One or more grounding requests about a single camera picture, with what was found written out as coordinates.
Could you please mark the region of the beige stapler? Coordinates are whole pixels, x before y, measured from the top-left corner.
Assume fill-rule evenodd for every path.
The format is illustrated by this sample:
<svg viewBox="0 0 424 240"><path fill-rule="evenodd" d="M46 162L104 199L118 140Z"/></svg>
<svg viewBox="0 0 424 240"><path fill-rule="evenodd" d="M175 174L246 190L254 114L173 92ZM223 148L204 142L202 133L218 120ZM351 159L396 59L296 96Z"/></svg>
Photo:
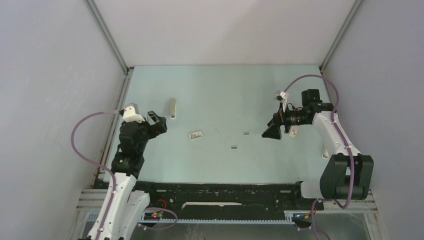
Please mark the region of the beige stapler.
<svg viewBox="0 0 424 240"><path fill-rule="evenodd" d="M169 118L171 120L174 120L176 118L176 112L177 112L177 100L175 98L172 98L169 103Z"/></svg>

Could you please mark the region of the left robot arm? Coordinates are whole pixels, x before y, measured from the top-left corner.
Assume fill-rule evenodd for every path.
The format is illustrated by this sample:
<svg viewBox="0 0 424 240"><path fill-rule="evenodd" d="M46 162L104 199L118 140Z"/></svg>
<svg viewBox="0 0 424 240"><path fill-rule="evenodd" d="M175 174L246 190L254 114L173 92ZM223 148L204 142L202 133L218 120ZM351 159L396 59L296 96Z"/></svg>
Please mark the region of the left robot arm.
<svg viewBox="0 0 424 240"><path fill-rule="evenodd" d="M135 107L119 110L122 123L119 144L111 162L104 170L111 176L106 197L99 215L88 232L88 240L128 240L145 208L153 208L158 194L150 189L135 190L141 168L145 162L144 151L149 140L167 132L166 118L154 111L147 113L150 124Z"/></svg>

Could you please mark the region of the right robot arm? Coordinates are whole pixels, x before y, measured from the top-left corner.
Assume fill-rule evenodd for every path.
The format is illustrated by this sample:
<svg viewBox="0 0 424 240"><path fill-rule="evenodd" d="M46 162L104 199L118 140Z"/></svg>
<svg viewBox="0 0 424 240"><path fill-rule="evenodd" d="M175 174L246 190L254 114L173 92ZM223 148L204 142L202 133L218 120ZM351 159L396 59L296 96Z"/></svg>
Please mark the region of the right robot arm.
<svg viewBox="0 0 424 240"><path fill-rule="evenodd" d="M301 93L302 106L289 109L288 93L278 91L279 108L267 123L262 138L280 140L281 127L288 134L292 127L311 125L319 133L329 160L319 180L319 198L364 200L369 191L374 161L362 154L343 130L335 107L323 102L318 89Z"/></svg>

